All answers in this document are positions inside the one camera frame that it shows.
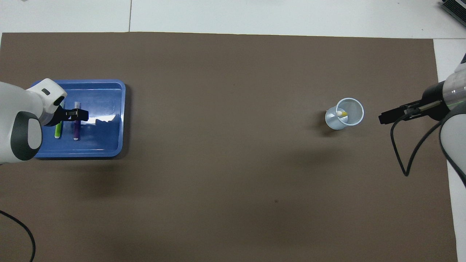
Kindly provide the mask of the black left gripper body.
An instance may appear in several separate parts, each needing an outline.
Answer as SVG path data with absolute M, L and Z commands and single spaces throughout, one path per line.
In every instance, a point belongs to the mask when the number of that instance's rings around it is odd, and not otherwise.
M 43 126 L 52 127 L 59 124 L 61 121 L 68 119 L 68 111 L 66 109 L 57 109 L 54 113 L 43 113 Z

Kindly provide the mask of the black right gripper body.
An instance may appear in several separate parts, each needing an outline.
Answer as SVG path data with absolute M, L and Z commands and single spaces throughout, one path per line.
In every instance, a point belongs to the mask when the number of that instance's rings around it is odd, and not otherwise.
M 434 102 L 439 102 L 439 104 L 435 107 L 411 116 L 410 119 L 429 116 L 433 120 L 441 121 L 447 115 L 447 105 L 443 98 L 443 87 L 443 82 L 428 87 L 422 94 L 421 99 L 415 102 L 414 107 L 418 108 Z

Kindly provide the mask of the purple pen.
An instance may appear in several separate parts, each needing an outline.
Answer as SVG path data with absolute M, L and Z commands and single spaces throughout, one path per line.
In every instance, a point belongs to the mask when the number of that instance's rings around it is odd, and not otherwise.
M 80 102 L 74 102 L 75 109 L 80 109 Z M 74 141 L 78 141 L 80 139 L 80 120 L 74 121 L 74 134 L 73 134 Z

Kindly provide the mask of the blue plastic tray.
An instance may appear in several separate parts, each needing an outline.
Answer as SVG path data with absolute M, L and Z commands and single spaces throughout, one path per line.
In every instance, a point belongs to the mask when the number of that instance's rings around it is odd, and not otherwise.
M 65 109 L 89 112 L 81 121 L 79 138 L 74 139 L 74 123 L 63 122 L 60 137 L 56 127 L 42 128 L 42 146 L 37 159 L 111 158 L 123 148 L 126 86 L 118 79 L 56 80 L 67 92 Z

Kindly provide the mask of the translucent plastic cup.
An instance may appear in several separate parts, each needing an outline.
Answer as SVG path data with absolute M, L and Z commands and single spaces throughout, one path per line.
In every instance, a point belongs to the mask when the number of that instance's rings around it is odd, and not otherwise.
M 337 111 L 346 111 L 348 116 L 339 118 Z M 364 109 L 362 104 L 354 98 L 343 98 L 335 106 L 325 111 L 325 123 L 333 130 L 342 130 L 346 127 L 356 126 L 364 118 Z

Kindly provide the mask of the grey ribbed device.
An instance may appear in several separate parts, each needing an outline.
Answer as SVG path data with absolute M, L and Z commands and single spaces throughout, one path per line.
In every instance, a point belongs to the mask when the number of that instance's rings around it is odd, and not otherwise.
M 466 0 L 442 0 L 441 8 L 466 28 Z

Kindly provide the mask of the brown table mat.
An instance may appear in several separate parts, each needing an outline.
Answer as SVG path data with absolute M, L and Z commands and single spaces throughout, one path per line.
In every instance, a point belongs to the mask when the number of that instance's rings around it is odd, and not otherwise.
M 456 262 L 438 135 L 403 176 L 378 115 L 437 82 L 433 40 L 7 33 L 0 81 L 119 79 L 122 153 L 0 166 L 34 262 Z M 333 130 L 325 111 L 358 100 Z

